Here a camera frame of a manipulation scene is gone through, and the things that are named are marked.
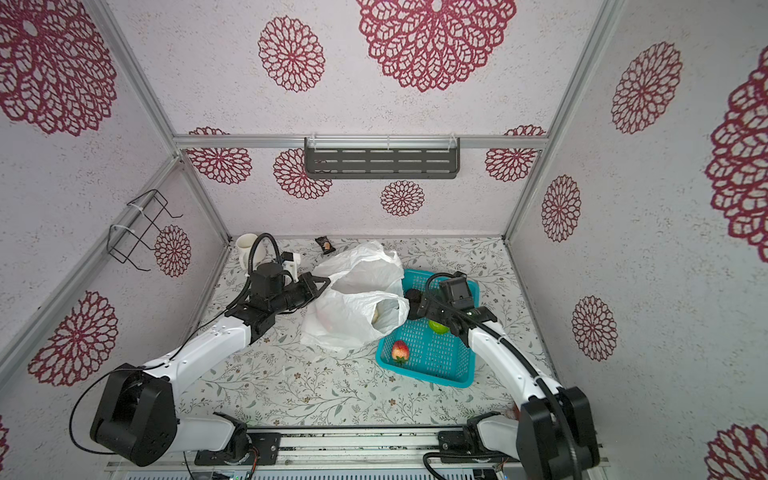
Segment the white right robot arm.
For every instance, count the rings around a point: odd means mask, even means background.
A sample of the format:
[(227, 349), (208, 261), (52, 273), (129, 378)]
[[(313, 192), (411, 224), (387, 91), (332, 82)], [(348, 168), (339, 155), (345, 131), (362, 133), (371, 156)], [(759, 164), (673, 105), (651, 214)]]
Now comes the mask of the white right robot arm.
[(419, 316), (449, 328), (479, 356), (510, 392), (518, 416), (478, 415), (460, 434), (443, 432), (441, 447), (423, 456), (450, 463), (511, 460), (529, 479), (579, 479), (600, 463), (592, 409), (578, 387), (566, 388), (518, 349), (496, 315), (478, 306), (466, 276), (436, 273), (425, 282)]

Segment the white plastic bag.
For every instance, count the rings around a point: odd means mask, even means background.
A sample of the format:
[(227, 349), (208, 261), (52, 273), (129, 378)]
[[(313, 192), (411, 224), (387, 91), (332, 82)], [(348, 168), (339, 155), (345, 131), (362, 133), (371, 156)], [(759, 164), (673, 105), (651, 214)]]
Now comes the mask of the white plastic bag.
[(394, 250), (378, 241), (361, 243), (312, 271), (330, 285), (307, 307), (300, 342), (328, 351), (359, 350), (402, 326), (410, 313)]

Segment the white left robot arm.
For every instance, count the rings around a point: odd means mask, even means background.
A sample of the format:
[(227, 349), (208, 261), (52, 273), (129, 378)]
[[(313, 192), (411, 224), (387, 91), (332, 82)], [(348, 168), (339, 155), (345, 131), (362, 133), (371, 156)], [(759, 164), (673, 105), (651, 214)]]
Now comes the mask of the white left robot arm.
[(144, 366), (123, 364), (106, 374), (91, 440), (139, 467), (188, 451), (222, 463), (245, 462), (252, 452), (245, 422), (220, 412), (178, 416), (177, 401), (210, 368), (260, 339), (277, 316), (307, 306), (331, 284), (311, 273), (286, 283), (286, 275), (283, 269), (251, 275), (210, 329)]

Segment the light green fruit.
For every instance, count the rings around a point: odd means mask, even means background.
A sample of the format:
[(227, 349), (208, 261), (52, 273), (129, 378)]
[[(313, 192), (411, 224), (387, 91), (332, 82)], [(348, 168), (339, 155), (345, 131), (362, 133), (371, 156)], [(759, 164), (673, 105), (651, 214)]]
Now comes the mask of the light green fruit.
[(438, 335), (444, 335), (444, 334), (446, 334), (446, 333), (449, 333), (449, 332), (450, 332), (450, 328), (449, 328), (449, 327), (447, 327), (447, 326), (445, 326), (445, 325), (443, 325), (443, 324), (440, 324), (440, 323), (438, 323), (438, 322), (432, 321), (432, 320), (429, 320), (429, 321), (428, 321), (428, 327), (429, 327), (429, 328), (430, 328), (430, 329), (431, 329), (431, 330), (432, 330), (434, 333), (436, 333), (436, 334), (438, 334)]

